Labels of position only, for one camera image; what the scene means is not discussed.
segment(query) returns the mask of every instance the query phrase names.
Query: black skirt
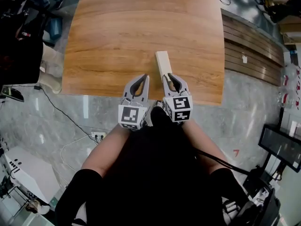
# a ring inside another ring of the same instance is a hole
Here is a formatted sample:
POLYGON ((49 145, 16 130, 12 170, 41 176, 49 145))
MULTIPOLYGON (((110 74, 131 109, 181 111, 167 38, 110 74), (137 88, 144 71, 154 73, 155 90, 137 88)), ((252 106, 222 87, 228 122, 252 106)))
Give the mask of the black skirt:
POLYGON ((0 85, 38 82, 43 55, 42 39, 16 38, 0 42, 0 85))

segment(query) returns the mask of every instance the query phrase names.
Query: wooden block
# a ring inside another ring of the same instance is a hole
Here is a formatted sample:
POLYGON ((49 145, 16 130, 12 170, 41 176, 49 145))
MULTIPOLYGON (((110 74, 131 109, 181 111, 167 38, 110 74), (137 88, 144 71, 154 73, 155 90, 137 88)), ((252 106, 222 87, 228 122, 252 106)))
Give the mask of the wooden block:
POLYGON ((156 52, 156 58, 157 58, 157 63, 158 63, 158 67, 160 70, 161 80, 162 80, 163 75, 165 75, 167 77, 167 80, 170 81, 170 78, 168 77, 167 74, 172 73, 172 70, 171 70, 171 66, 169 63, 167 51, 156 52))

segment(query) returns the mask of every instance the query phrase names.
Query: wooden table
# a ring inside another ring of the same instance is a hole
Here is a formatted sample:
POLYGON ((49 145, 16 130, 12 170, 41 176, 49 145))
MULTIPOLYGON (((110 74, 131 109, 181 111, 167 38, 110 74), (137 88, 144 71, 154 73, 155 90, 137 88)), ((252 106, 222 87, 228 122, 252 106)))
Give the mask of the wooden table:
POLYGON ((135 76, 150 76, 162 99, 156 51, 198 104, 220 105, 224 40, 218 0, 80 0, 68 38, 63 93, 121 97, 135 76))

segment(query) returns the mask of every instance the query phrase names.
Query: floor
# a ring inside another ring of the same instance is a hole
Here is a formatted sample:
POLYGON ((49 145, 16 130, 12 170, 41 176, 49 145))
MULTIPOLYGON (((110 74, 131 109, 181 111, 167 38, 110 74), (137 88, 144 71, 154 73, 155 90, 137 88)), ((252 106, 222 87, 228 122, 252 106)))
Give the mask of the floor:
POLYGON ((265 34, 279 45, 283 45, 283 39, 277 25, 272 25, 265 19, 263 13, 257 8, 255 0, 221 0, 222 13, 248 24, 259 32, 265 34))
MULTIPOLYGON (((55 49, 61 52, 67 44, 75 8, 76 3, 71 1, 59 11, 63 16, 63 35, 55 49)), ((62 68, 45 66, 54 76, 62 75, 62 68)), ((59 198, 95 144, 50 104, 43 91, 32 87, 17 89, 25 102, 6 99, 0 109, 0 134, 9 148, 21 146, 52 164, 62 186, 56 196, 59 198)), ((48 88, 45 91, 88 134, 93 130, 108 133, 117 124, 120 98, 54 95, 48 88)), ((259 136, 264 123, 276 123, 278 114, 275 86, 231 71, 225 71, 222 105, 195 105, 193 110, 193 118, 223 150, 229 162, 246 170, 263 163, 267 153, 257 145, 259 136)), ((242 175, 237 177, 243 182, 242 175)))

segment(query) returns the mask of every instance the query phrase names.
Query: power outlet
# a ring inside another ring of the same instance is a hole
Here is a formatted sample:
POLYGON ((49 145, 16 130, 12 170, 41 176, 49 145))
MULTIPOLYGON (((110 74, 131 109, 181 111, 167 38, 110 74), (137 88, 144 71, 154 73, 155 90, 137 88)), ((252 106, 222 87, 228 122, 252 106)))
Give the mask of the power outlet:
POLYGON ((99 132, 99 131, 92 131, 91 135, 92 135, 93 139, 95 139, 95 136, 97 136, 98 141, 100 141, 102 137, 103 137, 103 139, 105 138, 105 136, 107 135, 107 133, 105 133, 105 132, 99 132))

